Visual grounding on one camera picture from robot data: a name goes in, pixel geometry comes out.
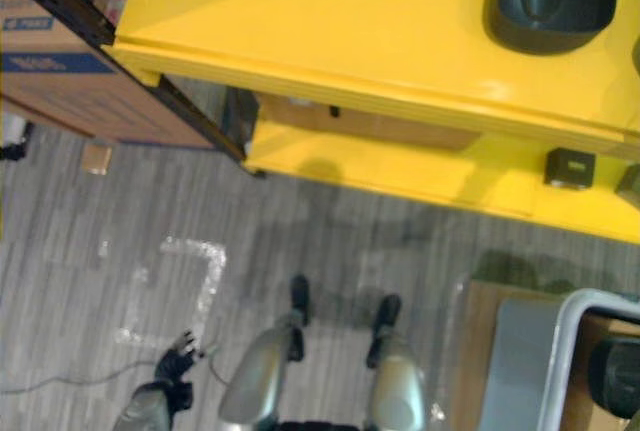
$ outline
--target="black round object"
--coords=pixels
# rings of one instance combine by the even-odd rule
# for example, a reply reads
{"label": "black round object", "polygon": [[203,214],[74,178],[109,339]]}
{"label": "black round object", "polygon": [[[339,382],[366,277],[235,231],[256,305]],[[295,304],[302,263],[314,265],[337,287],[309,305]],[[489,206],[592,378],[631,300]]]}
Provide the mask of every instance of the black round object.
{"label": "black round object", "polygon": [[598,406],[631,419],[640,409],[640,338],[610,337],[589,358],[589,391]]}

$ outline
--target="yellow table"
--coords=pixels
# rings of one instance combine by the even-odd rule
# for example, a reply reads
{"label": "yellow table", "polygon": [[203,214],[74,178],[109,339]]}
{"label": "yellow table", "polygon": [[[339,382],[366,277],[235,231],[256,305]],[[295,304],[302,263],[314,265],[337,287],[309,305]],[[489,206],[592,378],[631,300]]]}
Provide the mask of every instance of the yellow table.
{"label": "yellow table", "polygon": [[247,166],[640,244],[640,212],[613,193],[626,163],[599,156],[592,188],[553,188],[551,149],[485,135],[451,153],[259,121]]}
{"label": "yellow table", "polygon": [[113,49],[174,73],[637,159],[640,0],[586,46],[530,56],[491,41],[485,0],[128,0]]}
{"label": "yellow table", "polygon": [[[547,57],[489,39],[484,1],[128,0],[110,52],[147,84],[188,75],[486,133],[456,155],[260,121],[250,167],[640,243],[640,213],[613,194],[640,156],[640,0]],[[593,189],[541,185],[557,145],[612,156]]]}

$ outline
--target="wire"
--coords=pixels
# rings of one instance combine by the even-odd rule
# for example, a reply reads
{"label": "wire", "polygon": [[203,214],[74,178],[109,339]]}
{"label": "wire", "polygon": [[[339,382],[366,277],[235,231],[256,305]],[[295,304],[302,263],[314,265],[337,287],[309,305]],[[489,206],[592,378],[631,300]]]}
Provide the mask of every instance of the wire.
{"label": "wire", "polygon": [[39,383],[36,383],[32,386],[28,386],[26,388],[0,389],[0,395],[16,395],[16,394],[31,393],[32,391],[37,391],[38,389],[44,388],[45,386],[53,383],[68,384],[71,386],[97,386],[99,384],[107,383],[131,369],[139,368],[140,366],[155,366],[155,365],[156,365],[155,361],[134,361],[133,363],[129,363],[123,368],[120,368],[117,371],[114,371],[113,373],[108,374],[104,378],[99,378],[99,379],[75,380],[71,378],[65,378],[62,376],[53,376],[51,378],[45,379],[44,381],[40,381]]}
{"label": "wire", "polygon": [[208,364],[209,364],[209,371],[211,371],[211,374],[213,374],[213,377],[216,378],[216,380],[218,380],[218,382],[220,384],[222,384],[223,386],[229,386],[229,382],[225,381],[224,379],[222,379],[220,377],[220,375],[218,374],[218,372],[216,371],[216,368],[213,367],[213,357],[214,356],[215,355],[212,354],[211,356],[209,356],[209,359],[207,360]]}

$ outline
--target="small black box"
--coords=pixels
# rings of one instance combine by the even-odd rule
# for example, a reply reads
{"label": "small black box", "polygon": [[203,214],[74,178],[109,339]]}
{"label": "small black box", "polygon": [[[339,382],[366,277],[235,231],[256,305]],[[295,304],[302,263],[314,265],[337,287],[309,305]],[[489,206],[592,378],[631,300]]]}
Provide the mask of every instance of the small black box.
{"label": "small black box", "polygon": [[559,188],[587,189],[593,184],[595,168],[595,154],[556,148],[547,154],[544,182]]}
{"label": "small black box", "polygon": [[640,209],[640,164],[627,168],[616,194],[636,208]]}

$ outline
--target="black metal rack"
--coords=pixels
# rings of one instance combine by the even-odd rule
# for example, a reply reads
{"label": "black metal rack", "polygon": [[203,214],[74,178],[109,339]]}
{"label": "black metal rack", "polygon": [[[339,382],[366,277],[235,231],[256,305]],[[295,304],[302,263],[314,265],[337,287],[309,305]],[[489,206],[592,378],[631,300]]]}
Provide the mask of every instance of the black metal rack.
{"label": "black metal rack", "polygon": [[67,26],[88,45],[99,51],[123,73],[161,101],[180,119],[215,145],[216,150],[227,154],[236,162],[246,158],[243,146],[230,139],[222,129],[210,121],[177,87],[162,77],[157,87],[144,86],[126,69],[105,54],[101,45],[111,45],[115,40],[115,27],[94,6],[91,0],[34,0]]}

